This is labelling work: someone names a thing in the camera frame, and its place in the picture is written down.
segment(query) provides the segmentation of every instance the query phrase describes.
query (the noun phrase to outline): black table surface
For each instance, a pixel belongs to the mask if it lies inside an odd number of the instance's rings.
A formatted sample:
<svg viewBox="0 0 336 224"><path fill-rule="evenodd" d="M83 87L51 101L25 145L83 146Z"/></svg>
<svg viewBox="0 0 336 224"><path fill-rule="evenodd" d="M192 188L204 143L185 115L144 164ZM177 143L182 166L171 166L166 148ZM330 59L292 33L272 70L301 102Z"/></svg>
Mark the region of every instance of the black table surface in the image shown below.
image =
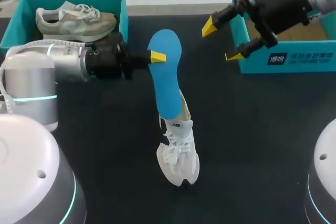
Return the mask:
<svg viewBox="0 0 336 224"><path fill-rule="evenodd" d="M156 160L160 129L150 73L58 85L54 136L86 194L89 223L306 223L307 170L336 117L336 75L242 75L228 65L229 27L201 39L207 16L130 17L130 50L171 29L194 121L200 176L176 189Z"/></svg>

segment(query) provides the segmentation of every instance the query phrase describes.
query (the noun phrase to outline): white sneaker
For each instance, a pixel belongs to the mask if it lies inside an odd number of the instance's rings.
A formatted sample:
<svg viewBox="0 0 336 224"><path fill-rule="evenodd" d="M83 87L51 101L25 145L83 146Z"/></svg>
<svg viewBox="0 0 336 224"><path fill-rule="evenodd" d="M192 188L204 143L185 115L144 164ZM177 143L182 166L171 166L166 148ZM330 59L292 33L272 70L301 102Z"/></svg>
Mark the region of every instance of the white sneaker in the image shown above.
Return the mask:
<svg viewBox="0 0 336 224"><path fill-rule="evenodd" d="M117 25L112 13L68 1L56 10L36 10L36 25L43 39L91 42L103 38Z"/></svg>
<svg viewBox="0 0 336 224"><path fill-rule="evenodd" d="M200 171L200 160L195 149L193 121L183 95L182 112L174 120L160 117L162 141L156 151L157 160L166 178L175 186L183 181L194 184Z"/></svg>

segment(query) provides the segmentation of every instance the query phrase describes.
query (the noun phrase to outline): shoe box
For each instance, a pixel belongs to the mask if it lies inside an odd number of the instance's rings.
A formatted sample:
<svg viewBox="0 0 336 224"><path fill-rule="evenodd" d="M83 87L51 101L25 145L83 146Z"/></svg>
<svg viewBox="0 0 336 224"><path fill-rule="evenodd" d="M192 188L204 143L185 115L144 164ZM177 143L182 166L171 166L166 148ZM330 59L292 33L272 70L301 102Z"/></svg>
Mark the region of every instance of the shoe box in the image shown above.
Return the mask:
<svg viewBox="0 0 336 224"><path fill-rule="evenodd" d="M101 12L115 14L119 19L119 32L127 41L128 12L126 0L19 0L0 43L0 51L5 55L12 46L41 39L35 21L36 9L39 7L46 10L57 9L65 1L93 6Z"/></svg>
<svg viewBox="0 0 336 224"><path fill-rule="evenodd" d="M230 21L235 46L260 37L246 15ZM336 13L309 26L298 24L278 34L278 45L263 47L239 60L241 73L336 71Z"/></svg>

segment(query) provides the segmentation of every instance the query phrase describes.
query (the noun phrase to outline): shoe sole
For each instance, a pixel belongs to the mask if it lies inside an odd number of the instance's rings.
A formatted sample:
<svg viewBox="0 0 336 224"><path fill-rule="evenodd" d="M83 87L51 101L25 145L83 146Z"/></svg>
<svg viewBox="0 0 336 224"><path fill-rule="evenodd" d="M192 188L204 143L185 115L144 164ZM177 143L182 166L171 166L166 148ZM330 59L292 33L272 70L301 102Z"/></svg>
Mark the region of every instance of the shoe sole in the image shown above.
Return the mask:
<svg viewBox="0 0 336 224"><path fill-rule="evenodd" d="M43 39L59 39L59 40L76 40L81 42L93 42L105 37L107 34L113 31L113 29L108 30L102 34L93 35L93 36L80 36L80 35L73 35L73 34L64 34L64 35L49 35L43 34Z"/></svg>

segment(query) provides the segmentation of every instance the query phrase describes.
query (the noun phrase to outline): logo on box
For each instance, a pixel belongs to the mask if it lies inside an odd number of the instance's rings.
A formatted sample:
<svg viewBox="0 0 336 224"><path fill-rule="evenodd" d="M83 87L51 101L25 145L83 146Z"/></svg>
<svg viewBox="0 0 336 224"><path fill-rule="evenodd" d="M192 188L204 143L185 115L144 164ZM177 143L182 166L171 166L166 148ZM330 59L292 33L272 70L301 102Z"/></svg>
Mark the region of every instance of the logo on box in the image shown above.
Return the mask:
<svg viewBox="0 0 336 224"><path fill-rule="evenodd" d="M273 52L269 55L267 65L283 65L287 57L286 52Z"/></svg>

